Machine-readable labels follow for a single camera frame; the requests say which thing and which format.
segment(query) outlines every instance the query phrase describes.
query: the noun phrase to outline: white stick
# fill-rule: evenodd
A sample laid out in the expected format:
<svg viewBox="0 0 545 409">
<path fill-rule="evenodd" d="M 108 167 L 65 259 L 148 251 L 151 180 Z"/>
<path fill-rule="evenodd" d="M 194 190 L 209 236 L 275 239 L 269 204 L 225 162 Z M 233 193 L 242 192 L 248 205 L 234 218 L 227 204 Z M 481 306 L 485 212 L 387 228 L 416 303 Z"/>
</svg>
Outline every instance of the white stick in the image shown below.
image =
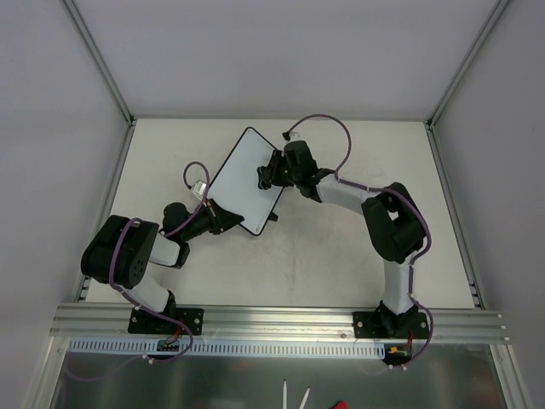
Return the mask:
<svg viewBox="0 0 545 409">
<path fill-rule="evenodd" d="M 307 388 L 307 392 L 303 395 L 303 400 L 301 401 L 301 404 L 299 405 L 299 409 L 305 409 L 305 405 L 307 404 L 308 394 L 310 394 L 310 386 Z"/>
<path fill-rule="evenodd" d="M 288 383 L 284 380 L 284 388 L 282 393 L 282 409 L 288 409 Z"/>
</svg>

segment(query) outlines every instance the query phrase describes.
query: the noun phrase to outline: red object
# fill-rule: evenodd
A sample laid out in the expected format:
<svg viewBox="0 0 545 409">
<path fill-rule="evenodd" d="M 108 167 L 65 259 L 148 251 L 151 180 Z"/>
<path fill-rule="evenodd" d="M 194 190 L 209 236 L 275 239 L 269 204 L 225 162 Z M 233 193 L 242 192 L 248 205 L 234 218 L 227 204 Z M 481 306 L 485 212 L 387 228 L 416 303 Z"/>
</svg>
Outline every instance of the red object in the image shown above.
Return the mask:
<svg viewBox="0 0 545 409">
<path fill-rule="evenodd" d="M 337 403 L 337 404 L 333 407 L 333 409 L 348 409 L 348 405 L 347 405 L 346 402 L 343 402 L 343 401 L 341 400 L 339 403 Z"/>
</svg>

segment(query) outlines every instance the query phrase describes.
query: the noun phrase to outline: black mounting plate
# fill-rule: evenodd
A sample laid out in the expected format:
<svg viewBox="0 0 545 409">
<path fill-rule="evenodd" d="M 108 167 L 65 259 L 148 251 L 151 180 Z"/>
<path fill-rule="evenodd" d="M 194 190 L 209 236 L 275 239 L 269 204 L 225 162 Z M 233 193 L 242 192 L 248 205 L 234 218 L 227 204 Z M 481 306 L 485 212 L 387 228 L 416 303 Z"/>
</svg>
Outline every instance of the black mounting plate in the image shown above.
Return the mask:
<svg viewBox="0 0 545 409">
<path fill-rule="evenodd" d="M 183 320 L 194 336 L 203 333 L 204 310 L 201 308 L 177 308 L 176 318 Z M 172 335 L 176 332 L 177 325 L 161 320 L 142 310 L 133 308 L 130 314 L 129 334 L 155 334 Z M 186 335 L 185 330 L 181 330 L 180 335 Z"/>
<path fill-rule="evenodd" d="M 416 314 L 410 323 L 403 329 L 393 336 L 388 335 L 386 331 L 380 330 L 370 330 L 365 328 L 365 323 L 370 319 L 370 317 L 375 314 L 374 311 L 356 311 L 352 313 L 354 336 L 357 339 L 362 338 L 382 338 L 382 339 L 405 339 L 409 337 L 409 331 L 412 331 L 413 339 L 427 339 L 429 336 L 429 328 L 427 324 L 427 316 L 425 313 Z"/>
</svg>

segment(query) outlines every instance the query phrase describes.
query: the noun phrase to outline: white wall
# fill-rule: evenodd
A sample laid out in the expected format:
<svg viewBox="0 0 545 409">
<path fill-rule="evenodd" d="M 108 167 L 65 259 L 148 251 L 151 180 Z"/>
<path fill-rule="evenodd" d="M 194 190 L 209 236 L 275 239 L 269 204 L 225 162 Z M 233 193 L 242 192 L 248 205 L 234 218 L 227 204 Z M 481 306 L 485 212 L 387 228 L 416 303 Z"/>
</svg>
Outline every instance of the white wall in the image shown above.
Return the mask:
<svg viewBox="0 0 545 409">
<path fill-rule="evenodd" d="M 545 3 L 513 2 L 438 138 L 491 308 L 505 312 L 536 407 L 545 407 Z"/>
<path fill-rule="evenodd" d="M 135 114 L 426 119 L 496 0 L 78 0 Z"/>
<path fill-rule="evenodd" d="M 20 407 L 79 279 L 124 123 L 58 0 L 0 13 L 0 396 Z"/>
</svg>

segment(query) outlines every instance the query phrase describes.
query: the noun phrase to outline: white table surface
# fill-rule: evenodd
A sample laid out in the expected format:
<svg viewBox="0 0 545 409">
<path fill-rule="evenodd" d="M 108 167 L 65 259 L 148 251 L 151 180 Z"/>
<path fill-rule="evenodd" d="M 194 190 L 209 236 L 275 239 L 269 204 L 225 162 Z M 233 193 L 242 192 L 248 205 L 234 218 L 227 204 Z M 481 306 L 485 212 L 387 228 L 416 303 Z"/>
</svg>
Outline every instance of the white table surface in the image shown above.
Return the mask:
<svg viewBox="0 0 545 409">
<path fill-rule="evenodd" d="M 192 160 L 213 177 L 248 126 L 281 148 L 291 120 L 140 119 L 112 208 L 112 214 L 159 224 L 164 206 L 180 201 L 192 210 L 198 200 L 182 182 Z M 416 264 L 415 292 L 430 308 L 473 308 L 473 299 L 450 223 L 423 124 L 348 121 L 351 158 L 341 175 L 371 186 L 405 184 L 427 220 L 433 246 Z M 347 140 L 324 120 L 297 131 L 318 166 L 334 169 Z M 195 181 L 204 175 L 188 172 Z M 381 258 L 373 249 L 364 218 L 318 204 L 291 187 L 284 190 L 259 237 L 241 227 L 190 241 L 181 269 L 150 264 L 147 272 L 174 292 L 178 303 L 256 306 L 375 307 L 384 289 Z M 124 302 L 106 285 L 93 282 L 88 302 Z"/>
</svg>

